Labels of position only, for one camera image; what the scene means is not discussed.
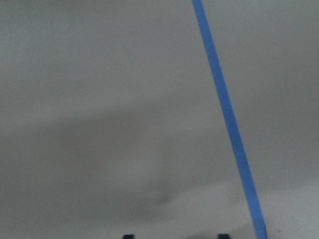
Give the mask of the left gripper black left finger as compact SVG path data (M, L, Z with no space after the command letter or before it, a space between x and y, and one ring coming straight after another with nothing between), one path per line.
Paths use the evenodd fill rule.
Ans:
M123 239L134 239L135 235L123 235Z

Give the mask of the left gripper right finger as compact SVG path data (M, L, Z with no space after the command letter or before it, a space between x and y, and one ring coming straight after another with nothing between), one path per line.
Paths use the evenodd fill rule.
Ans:
M229 234L218 234L218 239L230 239Z

